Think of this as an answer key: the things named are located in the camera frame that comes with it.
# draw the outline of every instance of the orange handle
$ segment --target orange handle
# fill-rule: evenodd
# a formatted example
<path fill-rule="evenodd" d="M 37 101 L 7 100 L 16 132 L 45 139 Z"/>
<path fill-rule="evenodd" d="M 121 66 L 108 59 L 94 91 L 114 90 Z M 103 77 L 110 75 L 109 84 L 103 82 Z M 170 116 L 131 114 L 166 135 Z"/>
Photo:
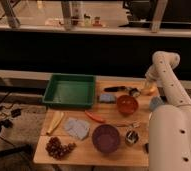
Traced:
<path fill-rule="evenodd" d="M 100 116 L 98 116 L 98 115 L 95 115 L 95 114 L 92 114 L 92 113 L 90 113 L 90 112 L 88 112 L 88 111 L 84 111 L 85 112 L 85 114 L 89 117 L 89 118 L 91 118 L 92 120 L 94 120 L 94 121 L 96 121 L 96 122 L 99 122 L 99 123 L 105 123 L 105 119 L 103 119 L 103 118 L 101 118 Z"/>

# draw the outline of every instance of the purple bowl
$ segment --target purple bowl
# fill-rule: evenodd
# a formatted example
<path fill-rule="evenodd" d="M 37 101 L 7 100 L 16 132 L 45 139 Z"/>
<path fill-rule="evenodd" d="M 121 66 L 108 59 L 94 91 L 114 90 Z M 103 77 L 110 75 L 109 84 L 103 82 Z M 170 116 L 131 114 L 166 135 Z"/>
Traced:
<path fill-rule="evenodd" d="M 98 126 L 92 135 L 95 148 L 105 154 L 116 151 L 120 145 L 120 140 L 118 130 L 108 124 Z"/>

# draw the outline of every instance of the food item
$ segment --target food item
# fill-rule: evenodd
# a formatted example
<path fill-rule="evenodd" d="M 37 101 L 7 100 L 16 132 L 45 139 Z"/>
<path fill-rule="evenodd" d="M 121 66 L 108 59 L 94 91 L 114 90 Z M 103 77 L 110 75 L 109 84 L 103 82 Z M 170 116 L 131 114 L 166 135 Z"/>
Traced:
<path fill-rule="evenodd" d="M 88 112 L 88 111 L 84 111 L 85 112 L 85 114 L 87 115 L 87 116 L 89 116 L 92 120 L 94 120 L 94 121 L 96 121 L 96 122 L 99 122 L 99 123 L 105 123 L 105 119 L 103 119 L 102 117 L 100 117 L 100 116 L 98 116 L 98 115 L 95 115 L 95 114 L 92 114 L 92 113 L 90 113 L 90 112 Z"/>
<path fill-rule="evenodd" d="M 49 126 L 49 129 L 46 132 L 47 135 L 50 135 L 54 131 L 54 129 L 57 128 L 57 126 L 59 125 L 59 123 L 61 122 L 63 117 L 64 117 L 63 112 L 56 111 L 54 113 L 53 119 L 52 119 L 50 126 Z"/>
<path fill-rule="evenodd" d="M 47 143 L 46 150 L 49 156 L 55 159 L 62 159 L 65 155 L 69 154 L 76 147 L 75 143 L 62 145 L 58 137 L 51 137 Z"/>
<path fill-rule="evenodd" d="M 131 115 L 138 109 L 138 101 L 129 95 L 122 95 L 117 99 L 118 111 L 125 115 Z"/>

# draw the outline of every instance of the wooden table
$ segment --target wooden table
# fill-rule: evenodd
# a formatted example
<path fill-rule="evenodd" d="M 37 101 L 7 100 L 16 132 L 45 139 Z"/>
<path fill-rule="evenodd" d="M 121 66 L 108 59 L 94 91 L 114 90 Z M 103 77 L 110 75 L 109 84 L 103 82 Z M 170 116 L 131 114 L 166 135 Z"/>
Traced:
<path fill-rule="evenodd" d="M 141 89 L 144 82 L 129 82 L 129 81 L 97 81 L 96 83 L 96 97 L 103 92 L 105 87 L 110 86 L 131 86 Z M 116 97 L 126 94 L 125 92 L 115 93 Z M 143 146 L 148 142 L 148 119 L 149 119 L 149 102 L 152 96 L 141 95 L 137 98 L 139 109 L 131 116 L 124 117 L 118 110 L 116 104 L 102 104 L 95 100 L 92 111 L 106 119 L 108 124 L 118 124 L 137 121 L 140 123 L 135 130 L 139 134 L 139 141 L 133 146 L 127 146 L 124 137 L 128 128 L 118 128 L 121 135 L 121 144 L 117 151 L 109 155 L 104 155 L 97 151 L 92 144 L 92 132 L 99 125 L 99 123 L 91 120 L 85 115 L 84 110 L 62 110 L 65 115 L 58 128 L 53 132 L 52 136 L 57 136 L 62 144 L 75 142 L 77 147 L 64 159 L 56 160 L 48 156 L 45 150 L 46 144 L 50 137 L 46 135 L 52 116 L 55 112 L 54 109 L 49 109 L 44 124 L 41 130 L 41 135 L 38 141 L 37 149 L 34 156 L 35 163 L 47 164 L 70 164 L 70 165 L 103 165 L 103 166 L 133 166 L 133 167 L 146 167 L 148 166 L 148 154 L 146 154 Z M 69 136 L 64 130 L 63 125 L 69 117 L 75 117 L 90 122 L 89 137 L 85 140 L 77 140 Z"/>

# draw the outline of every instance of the orange bowl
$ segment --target orange bowl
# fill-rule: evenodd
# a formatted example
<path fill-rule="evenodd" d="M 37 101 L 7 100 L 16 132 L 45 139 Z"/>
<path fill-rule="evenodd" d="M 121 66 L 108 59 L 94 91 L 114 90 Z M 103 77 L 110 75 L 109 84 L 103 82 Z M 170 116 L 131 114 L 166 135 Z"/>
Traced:
<path fill-rule="evenodd" d="M 138 101 L 129 95 L 122 95 L 117 98 L 118 111 L 123 115 L 131 115 L 138 109 Z"/>

